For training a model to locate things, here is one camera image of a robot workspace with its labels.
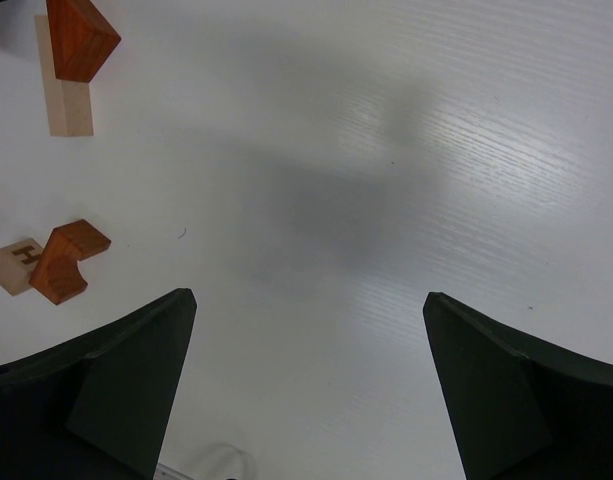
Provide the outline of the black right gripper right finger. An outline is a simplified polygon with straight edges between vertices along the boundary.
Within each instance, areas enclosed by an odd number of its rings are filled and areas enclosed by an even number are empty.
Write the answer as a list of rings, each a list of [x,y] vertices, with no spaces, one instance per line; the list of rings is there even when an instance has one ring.
[[[428,341],[468,479],[613,479],[613,365],[439,292]]]

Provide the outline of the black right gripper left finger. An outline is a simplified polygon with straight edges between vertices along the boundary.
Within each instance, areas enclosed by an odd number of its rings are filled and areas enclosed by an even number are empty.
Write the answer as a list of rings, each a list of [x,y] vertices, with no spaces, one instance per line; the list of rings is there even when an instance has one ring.
[[[179,288],[0,365],[0,479],[151,479],[197,303]]]

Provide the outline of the red-brown wooden arch block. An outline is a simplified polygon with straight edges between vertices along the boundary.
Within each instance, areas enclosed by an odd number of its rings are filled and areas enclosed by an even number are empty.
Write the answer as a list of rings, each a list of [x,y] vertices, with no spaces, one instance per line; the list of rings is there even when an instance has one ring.
[[[109,249],[111,240],[86,220],[51,232],[29,284],[55,305],[83,293],[88,283],[78,263]]]

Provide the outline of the light wooden letter cube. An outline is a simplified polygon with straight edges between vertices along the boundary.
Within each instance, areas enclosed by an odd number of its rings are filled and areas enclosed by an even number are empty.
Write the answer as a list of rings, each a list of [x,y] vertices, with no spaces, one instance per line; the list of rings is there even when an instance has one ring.
[[[0,248],[0,286],[11,296],[29,290],[42,253],[43,247],[32,238]]]

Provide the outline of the light wooden long block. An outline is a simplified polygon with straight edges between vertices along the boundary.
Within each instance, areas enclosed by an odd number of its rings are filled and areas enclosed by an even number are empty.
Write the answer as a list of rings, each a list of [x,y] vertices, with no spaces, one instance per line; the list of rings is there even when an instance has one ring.
[[[48,17],[34,17],[49,132],[55,137],[94,135],[88,83],[56,77]]]

